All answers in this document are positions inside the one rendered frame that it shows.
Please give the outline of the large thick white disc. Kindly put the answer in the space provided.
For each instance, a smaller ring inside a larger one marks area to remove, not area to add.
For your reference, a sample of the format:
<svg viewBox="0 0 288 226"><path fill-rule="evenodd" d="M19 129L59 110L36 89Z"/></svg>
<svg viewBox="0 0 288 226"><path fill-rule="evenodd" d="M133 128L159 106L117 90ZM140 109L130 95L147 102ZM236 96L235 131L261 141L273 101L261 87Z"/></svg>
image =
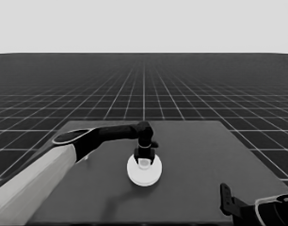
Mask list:
<svg viewBox="0 0 288 226"><path fill-rule="evenodd" d="M155 155L155 160L151 166L151 160L139 158L139 165L135 157L131 155L127 161L127 174L129 179L137 186L152 186L162 175L162 162L159 156Z"/></svg>

